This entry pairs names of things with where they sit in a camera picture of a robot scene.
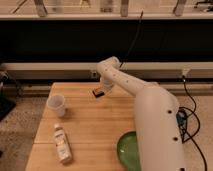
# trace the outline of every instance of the bottle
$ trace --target bottle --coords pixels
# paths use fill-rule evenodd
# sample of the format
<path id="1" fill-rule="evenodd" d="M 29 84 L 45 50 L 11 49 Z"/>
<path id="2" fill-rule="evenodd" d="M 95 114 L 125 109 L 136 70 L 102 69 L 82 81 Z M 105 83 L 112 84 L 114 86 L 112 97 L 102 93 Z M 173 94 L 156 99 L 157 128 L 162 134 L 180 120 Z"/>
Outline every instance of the bottle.
<path id="1" fill-rule="evenodd" d="M 60 162 L 63 164 L 71 162 L 72 154 L 70 151 L 66 134 L 63 128 L 58 123 L 54 125 L 54 128 L 55 128 L 54 139 Z"/>

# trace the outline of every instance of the plastic cup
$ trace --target plastic cup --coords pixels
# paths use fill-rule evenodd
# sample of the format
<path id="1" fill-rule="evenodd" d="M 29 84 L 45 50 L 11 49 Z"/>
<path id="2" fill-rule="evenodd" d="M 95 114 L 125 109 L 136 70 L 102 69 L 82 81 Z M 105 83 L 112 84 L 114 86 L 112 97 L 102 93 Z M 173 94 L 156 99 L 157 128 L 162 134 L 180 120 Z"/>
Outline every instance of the plastic cup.
<path id="1" fill-rule="evenodd" d="M 58 117 L 65 114 L 65 98 L 62 95 L 53 95 L 47 99 L 47 107 L 55 112 Z"/>

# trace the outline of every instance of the black cable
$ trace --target black cable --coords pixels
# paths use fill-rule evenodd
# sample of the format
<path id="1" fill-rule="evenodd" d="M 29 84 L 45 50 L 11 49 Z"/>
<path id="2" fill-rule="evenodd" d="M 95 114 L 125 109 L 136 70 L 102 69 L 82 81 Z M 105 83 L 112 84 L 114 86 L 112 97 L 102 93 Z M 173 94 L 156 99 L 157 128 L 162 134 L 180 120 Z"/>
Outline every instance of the black cable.
<path id="1" fill-rule="evenodd" d="M 188 89 L 187 89 L 187 86 L 186 86 L 186 77 L 183 76 L 182 77 L 182 80 L 183 80 L 183 86 L 184 86 L 184 90 L 186 92 L 186 94 L 189 96 L 189 98 L 192 100 L 192 102 L 194 103 L 194 109 L 193 109 L 193 112 L 196 111 L 197 109 L 197 103 L 195 101 L 195 99 L 191 96 L 191 94 L 188 92 Z"/>
<path id="2" fill-rule="evenodd" d="M 190 140 L 192 140 L 192 142 L 194 143 L 194 145 L 195 145 L 196 148 L 198 149 L 198 151 L 199 151 L 199 153 L 200 153 L 200 155 L 201 155 L 201 157 L 202 157 L 202 159 L 203 159 L 204 171 L 208 171 L 208 166 L 207 166 L 206 158 L 205 158 L 205 156 L 204 156 L 202 150 L 200 149 L 199 145 L 198 145 L 197 142 L 194 140 L 194 138 L 188 133 L 187 130 L 185 130 L 184 128 L 181 128 L 181 129 L 183 129 L 183 130 L 186 132 L 186 134 L 188 135 L 188 137 L 190 138 Z"/>
<path id="3" fill-rule="evenodd" d="M 125 57 L 123 58 L 123 60 L 121 61 L 121 64 L 120 64 L 120 68 L 122 67 L 122 65 L 124 64 L 124 61 L 125 59 L 127 59 L 129 57 L 129 54 L 131 53 L 132 49 L 134 48 L 135 46 L 135 43 L 138 39 L 138 36 L 140 34 L 140 28 L 141 28 L 141 21 L 142 21 L 142 17 L 143 17 L 143 11 L 141 11 L 141 15 L 140 15 L 140 19 L 139 19 L 139 22 L 138 22 L 138 27 L 137 27 L 137 31 L 135 33 L 135 37 L 134 39 L 132 40 L 132 43 L 127 51 L 127 54 L 125 55 Z"/>
<path id="4" fill-rule="evenodd" d="M 186 110 L 190 111 L 190 112 L 192 113 L 192 115 L 196 118 L 198 126 L 197 126 L 196 131 L 191 135 L 192 137 L 194 137 L 194 136 L 197 135 L 198 132 L 200 131 L 200 126 L 201 126 L 201 124 L 200 124 L 200 119 L 199 119 L 199 117 L 197 116 L 197 114 L 196 114 L 195 112 L 193 112 L 191 109 L 189 109 L 189 108 L 187 108 L 187 107 L 180 107 L 180 109 L 186 109 Z M 187 142 L 187 141 L 189 141 L 189 140 L 190 140 L 190 138 L 183 139 L 182 142 L 185 143 L 185 142 Z"/>

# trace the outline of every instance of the green plate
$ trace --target green plate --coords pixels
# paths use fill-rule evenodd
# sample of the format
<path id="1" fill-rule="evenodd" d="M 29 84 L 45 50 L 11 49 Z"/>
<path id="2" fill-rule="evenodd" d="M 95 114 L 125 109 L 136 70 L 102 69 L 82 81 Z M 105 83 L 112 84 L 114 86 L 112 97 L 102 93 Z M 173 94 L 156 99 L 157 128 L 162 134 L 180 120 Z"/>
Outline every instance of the green plate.
<path id="1" fill-rule="evenodd" d="M 117 154 L 128 171 L 141 171 L 136 132 L 124 134 L 118 141 Z"/>

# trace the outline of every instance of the shelf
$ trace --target shelf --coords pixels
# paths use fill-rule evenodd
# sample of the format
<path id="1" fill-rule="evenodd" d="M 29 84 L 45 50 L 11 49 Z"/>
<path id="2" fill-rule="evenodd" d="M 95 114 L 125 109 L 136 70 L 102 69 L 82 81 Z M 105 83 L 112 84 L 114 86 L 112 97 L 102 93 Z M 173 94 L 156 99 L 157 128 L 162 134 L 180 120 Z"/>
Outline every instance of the shelf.
<path id="1" fill-rule="evenodd" d="M 121 0 L 108 0 L 112 3 L 105 6 L 103 1 L 106 0 L 0 0 L 0 19 L 36 19 L 41 14 L 45 19 L 138 19 L 142 10 L 145 19 L 213 18 L 211 12 L 204 12 L 208 4 L 194 8 L 198 0 L 186 1 L 178 17 L 173 13 L 177 0 L 129 0 L 128 17 L 121 17 Z"/>

